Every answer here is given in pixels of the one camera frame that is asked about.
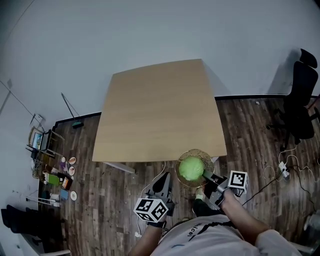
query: wooden floor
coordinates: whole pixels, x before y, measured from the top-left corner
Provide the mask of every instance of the wooden floor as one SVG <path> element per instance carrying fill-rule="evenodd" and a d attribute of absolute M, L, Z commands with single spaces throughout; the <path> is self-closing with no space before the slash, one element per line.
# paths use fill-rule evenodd
<path fill-rule="evenodd" d="M 273 166 L 276 170 L 278 166 L 279 148 L 285 134 L 281 130 L 267 130 L 265 125 L 279 120 L 278 117 L 273 120 L 273 110 L 282 108 L 282 102 L 282 99 L 268 98 L 217 101 L 227 156 L 218 159 L 214 164 L 215 171 L 226 176 L 231 170 L 248 172 L 247 199 L 273 179 L 270 168 L 265 171 L 266 180 L 263 178 L 264 168 Z M 141 190 L 163 166 L 161 162 L 130 163 L 136 174 L 129 174 L 103 163 L 92 162 L 99 118 L 83 120 L 84 127 L 79 129 L 72 129 L 72 122 L 65 122 L 55 130 L 66 139 L 65 155 L 77 158 L 71 189 L 77 192 L 78 198 L 76 201 L 69 198 L 58 210 L 66 220 L 67 245 L 72 255 L 77 256 L 117 256 L 129 252 L 138 240 L 135 237 L 138 228 L 133 207 Z M 320 179 L 320 167 L 316 163 L 320 157 L 318 120 L 313 121 L 313 127 L 314 138 L 302 141 L 292 153 L 298 157 L 301 167 L 308 165 L 315 178 Z M 293 140 L 288 148 L 294 148 Z M 296 165 L 291 158 L 287 165 Z M 173 176 L 173 201 L 176 203 L 173 217 L 168 217 L 169 227 L 184 217 L 194 217 L 190 199 L 194 198 L 195 190 L 179 183 L 174 168 L 174 161 L 166 162 L 165 170 Z M 302 185 L 311 192 L 315 207 L 319 209 L 320 198 L 317 195 L 320 182 L 314 183 L 307 170 L 299 174 Z M 300 188 L 295 172 L 291 173 L 288 182 L 273 182 L 248 202 L 246 208 L 292 242 L 301 242 L 305 218 L 313 211 L 308 194 Z M 142 231 L 145 229 L 142 221 L 140 227 Z"/>

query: light wood tabletop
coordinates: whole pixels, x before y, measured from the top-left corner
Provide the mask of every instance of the light wood tabletop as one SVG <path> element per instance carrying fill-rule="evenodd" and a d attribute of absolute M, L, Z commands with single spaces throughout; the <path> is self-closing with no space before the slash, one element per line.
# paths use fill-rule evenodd
<path fill-rule="evenodd" d="M 173 161 L 191 149 L 211 157 L 227 154 L 201 59 L 144 66 L 112 76 L 93 161 Z"/>

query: white cable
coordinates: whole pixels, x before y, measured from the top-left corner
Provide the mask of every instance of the white cable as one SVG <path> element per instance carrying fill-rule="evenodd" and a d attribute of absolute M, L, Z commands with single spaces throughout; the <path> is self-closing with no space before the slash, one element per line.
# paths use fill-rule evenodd
<path fill-rule="evenodd" d="M 288 155 L 288 156 L 286 157 L 285 165 L 287 164 L 289 157 L 294 157 L 294 158 L 296 159 L 296 165 L 298 166 L 299 172 L 302 172 L 303 170 L 308 169 L 308 171 L 310 171 L 310 173 L 311 173 L 311 175 L 312 175 L 313 181 L 314 181 L 315 183 L 317 183 L 318 181 L 320 181 L 320 179 L 318 179 L 318 180 L 316 181 L 315 176 L 314 176 L 314 173 L 312 172 L 312 170 L 311 170 L 307 165 L 306 165 L 305 167 L 303 167 L 302 169 L 300 169 L 298 158 L 297 158 L 294 154 L 290 154 L 290 155 Z"/>
<path fill-rule="evenodd" d="M 274 169 L 272 166 L 268 165 L 268 166 L 266 166 L 266 167 L 263 169 L 263 173 L 262 173 L 262 175 L 263 175 L 264 180 L 266 180 L 266 177 L 265 177 L 265 170 L 266 170 L 268 167 L 270 167 L 270 168 L 272 169 L 273 174 L 274 174 L 274 178 L 275 178 L 275 180 L 276 180 L 277 182 L 280 182 L 280 181 L 282 181 L 282 180 L 284 179 L 284 177 L 282 176 L 282 179 L 277 180 L 275 169 Z"/>
<path fill-rule="evenodd" d="M 164 172 L 165 168 L 166 168 L 166 162 L 164 162 L 164 166 L 163 166 L 162 171 L 161 171 L 157 176 L 155 176 L 155 177 L 153 178 L 153 180 L 151 181 L 151 183 L 152 183 L 157 177 L 159 177 L 159 176 Z M 141 190 L 140 197 L 142 197 L 142 193 L 144 192 L 144 190 L 145 190 L 147 187 L 150 186 L 150 184 L 147 185 L 144 189 Z M 136 217 L 136 225 L 138 226 L 139 235 L 140 235 L 140 237 L 141 237 L 141 230 L 140 230 L 140 226 L 139 226 L 139 217 L 138 217 L 138 216 Z"/>
<path fill-rule="evenodd" d="M 279 154 L 279 157 L 278 157 L 279 164 L 281 163 L 281 162 L 280 162 L 280 156 L 281 156 L 281 154 L 282 154 L 282 153 L 284 153 L 284 152 L 288 152 L 288 151 L 296 150 L 296 148 L 297 148 L 297 145 L 295 145 L 295 147 L 294 147 L 293 149 L 288 149 L 288 150 L 281 151 L 281 152 L 280 152 L 280 154 Z"/>

